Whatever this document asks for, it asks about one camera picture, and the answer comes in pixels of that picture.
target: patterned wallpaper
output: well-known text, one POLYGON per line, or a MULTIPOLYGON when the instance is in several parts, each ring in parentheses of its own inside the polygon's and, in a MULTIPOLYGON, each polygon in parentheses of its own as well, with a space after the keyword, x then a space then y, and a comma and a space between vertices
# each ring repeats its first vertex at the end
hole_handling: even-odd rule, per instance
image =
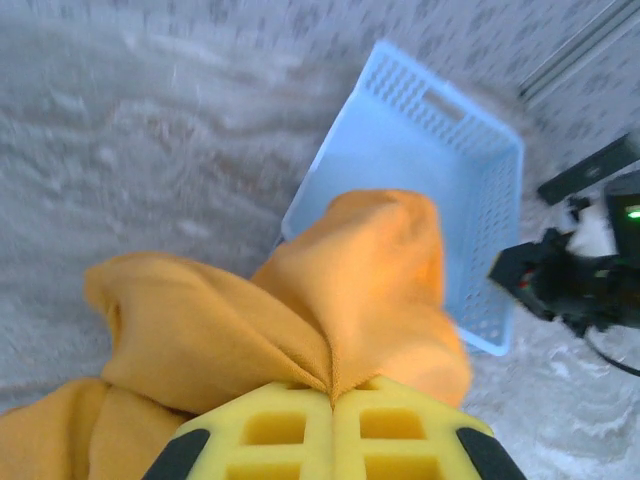
POLYGON ((532 106, 561 168, 640 128, 639 58, 640 23, 532 106))
POLYGON ((99 24, 341 58, 388 37, 444 75, 522 81, 612 0, 3 0, 99 24))

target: black cable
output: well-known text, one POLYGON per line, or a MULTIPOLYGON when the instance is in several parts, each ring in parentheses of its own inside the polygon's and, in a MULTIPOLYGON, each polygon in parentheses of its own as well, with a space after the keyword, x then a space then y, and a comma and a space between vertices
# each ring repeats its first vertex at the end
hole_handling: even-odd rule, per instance
POLYGON ((598 357, 600 357, 602 360, 607 362, 609 365, 613 365, 614 367, 622 370, 623 372, 626 372, 626 373, 628 373, 630 375, 633 375, 635 377, 640 377, 640 369, 630 367, 629 365, 625 365, 624 363, 621 363, 621 362, 611 358, 609 355, 607 355, 606 353, 602 352, 602 350, 600 350, 598 347, 596 347, 594 345, 594 343, 591 341, 591 339, 589 338, 588 332, 584 336, 584 341, 589 346, 589 348, 591 350, 593 350, 596 355, 598 355, 598 357))

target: yellow sponge gripper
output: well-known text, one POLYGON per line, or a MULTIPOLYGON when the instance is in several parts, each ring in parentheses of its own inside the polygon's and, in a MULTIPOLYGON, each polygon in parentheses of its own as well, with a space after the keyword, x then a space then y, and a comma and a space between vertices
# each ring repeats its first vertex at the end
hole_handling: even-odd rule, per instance
POLYGON ((483 422, 384 377, 343 395, 272 383, 185 423, 189 480, 482 480, 457 433, 483 422))

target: orange cloth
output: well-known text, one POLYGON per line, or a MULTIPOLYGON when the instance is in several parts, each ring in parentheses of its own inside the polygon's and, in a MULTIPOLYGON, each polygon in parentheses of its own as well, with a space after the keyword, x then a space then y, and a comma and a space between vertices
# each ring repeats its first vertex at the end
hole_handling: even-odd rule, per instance
POLYGON ((443 302, 434 206, 353 192, 252 281, 158 253, 91 268, 113 358, 0 417, 2 479, 140 479, 174 430, 274 380, 332 400, 383 374, 458 405, 470 368, 443 302))

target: basket mesh side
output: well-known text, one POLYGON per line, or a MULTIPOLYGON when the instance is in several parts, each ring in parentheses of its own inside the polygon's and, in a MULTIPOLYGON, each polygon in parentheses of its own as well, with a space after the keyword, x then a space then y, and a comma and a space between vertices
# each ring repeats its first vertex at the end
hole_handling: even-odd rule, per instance
POLYGON ((511 145, 509 136, 470 113, 466 106, 453 102, 445 83, 381 49, 372 53, 362 84, 378 100, 458 154, 493 156, 511 145))
POLYGON ((467 225, 468 271, 462 282, 458 323, 494 345, 507 341, 505 316, 511 302, 486 276, 498 252, 517 238, 517 155, 514 149, 488 165, 479 179, 472 221, 467 225))

